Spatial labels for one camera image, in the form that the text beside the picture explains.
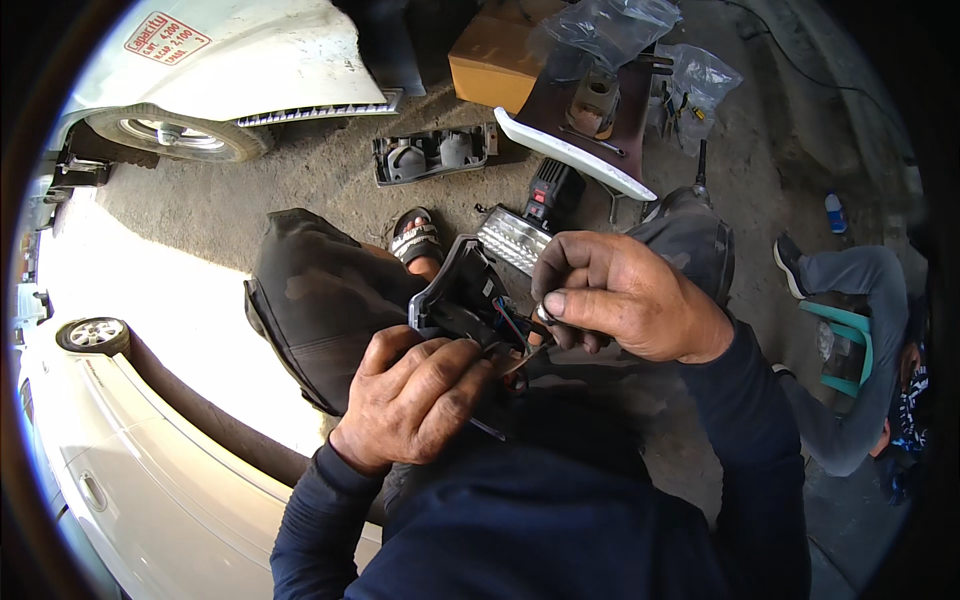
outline cable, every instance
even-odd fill
[[[520,338],[520,342],[522,342],[522,343],[523,343],[523,346],[524,346],[525,348],[527,348],[527,353],[532,352],[533,349],[530,348],[530,343],[527,342],[527,339],[526,339],[525,337],[523,337],[523,334],[520,333],[520,328],[516,326],[516,324],[514,323],[514,320],[511,319],[511,318],[510,318],[510,315],[507,314],[507,311],[504,310],[504,308],[503,308],[503,300],[500,299],[500,298],[494,298],[494,299],[493,299],[493,308],[496,309],[496,312],[500,313],[500,316],[503,317],[504,321],[506,321],[507,324],[510,325],[510,329],[512,329],[512,330],[514,331],[514,333],[516,334],[516,336],[517,336],[518,338]]]
[[[737,2],[733,2],[733,0],[708,0],[708,1],[710,1],[710,2],[714,2],[714,1],[715,1],[715,2],[723,2],[724,4],[729,4],[729,5],[732,5],[732,6],[736,6],[736,7],[738,7],[739,9],[742,9],[742,10],[744,10],[744,11],[746,11],[746,12],[749,12],[750,14],[752,14],[753,16],[755,16],[757,19],[759,19],[759,21],[760,21],[761,23],[763,23],[763,26],[767,28],[767,31],[765,31],[765,32],[760,32],[760,33],[757,34],[757,35],[758,35],[758,36],[763,36],[764,34],[770,34],[770,38],[774,40],[774,44],[777,46],[777,49],[780,50],[780,53],[783,54],[783,57],[786,59],[786,61],[789,62],[789,63],[790,63],[790,66],[792,66],[794,69],[796,69],[796,71],[797,71],[798,73],[800,73],[801,75],[803,75],[803,76],[804,76],[805,78],[807,78],[808,80],[814,82],[816,85],[820,85],[820,86],[822,86],[822,87],[828,87],[828,88],[830,88],[830,89],[846,89],[846,90],[848,90],[848,91],[857,91],[857,92],[860,92],[861,94],[863,94],[864,96],[866,96],[867,98],[869,98],[871,102],[874,103],[874,105],[875,105],[876,108],[880,111],[880,113],[883,114],[883,116],[885,116],[885,117],[890,121],[890,123],[894,126],[894,128],[895,128],[896,130],[899,130],[899,129],[900,129],[900,122],[897,121],[897,119],[895,119],[895,118],[893,118],[892,116],[890,116],[890,113],[887,112],[886,109],[880,104],[880,102],[878,102],[876,98],[874,98],[873,96],[871,96],[871,95],[870,95],[870,92],[868,92],[866,89],[864,89],[864,88],[862,88],[862,87],[856,87],[856,86],[854,86],[854,85],[828,84],[828,83],[826,83],[826,82],[821,82],[820,80],[815,79],[815,78],[807,75],[807,74],[802,70],[802,68],[800,68],[800,66],[798,66],[797,63],[794,62],[792,58],[790,58],[790,55],[787,54],[786,50],[783,49],[783,46],[780,45],[780,41],[777,39],[777,36],[774,35],[773,30],[770,29],[770,25],[768,25],[767,22],[766,22],[766,20],[764,20],[762,16],[760,16],[759,14],[757,14],[755,10],[751,9],[750,7],[747,7],[747,6],[744,6],[744,5],[742,5],[742,4],[739,4],[739,3],[737,3]]]

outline green plastic chair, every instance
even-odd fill
[[[832,375],[820,375],[820,382],[847,396],[856,397],[860,387],[874,370],[874,339],[870,336],[870,319],[849,310],[801,300],[800,307],[806,312],[829,319],[830,330],[840,337],[847,338],[867,350],[863,359],[863,372],[860,381],[850,381]]]

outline car door handle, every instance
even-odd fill
[[[93,478],[93,473],[85,470],[77,478],[80,483],[80,493],[84,495],[84,500],[90,505],[90,508],[98,513],[102,513],[107,508],[107,495],[101,489],[100,484]]]

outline sandal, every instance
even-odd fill
[[[426,223],[404,231],[407,225],[418,218]],[[444,251],[437,236],[437,226],[431,221],[430,211],[422,206],[405,212],[394,226],[394,240],[390,243],[390,253],[399,258],[404,265],[409,265],[414,258],[420,256],[428,256],[443,264]]]

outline sneaker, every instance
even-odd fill
[[[803,255],[804,253],[800,252],[800,249],[786,233],[781,233],[777,241],[774,242],[774,260],[777,261],[777,266],[786,273],[786,284],[790,287],[790,293],[797,300],[803,300],[809,296],[804,289],[804,285],[800,283],[800,259]]]
[[[773,365],[770,365],[770,368],[773,369],[774,377],[776,377],[777,379],[780,379],[781,377],[784,377],[786,375],[790,375],[794,379],[797,378],[797,375],[793,374],[793,372],[787,369],[786,365],[782,363],[774,363]]]

